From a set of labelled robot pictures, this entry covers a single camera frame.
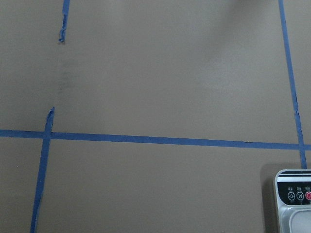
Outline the silver digital kitchen scale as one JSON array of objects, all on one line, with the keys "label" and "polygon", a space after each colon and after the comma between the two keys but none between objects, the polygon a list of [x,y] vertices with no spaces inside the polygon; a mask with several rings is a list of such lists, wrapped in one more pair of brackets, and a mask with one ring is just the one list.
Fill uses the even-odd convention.
[{"label": "silver digital kitchen scale", "polygon": [[311,232],[311,170],[283,169],[274,181],[280,233]]}]

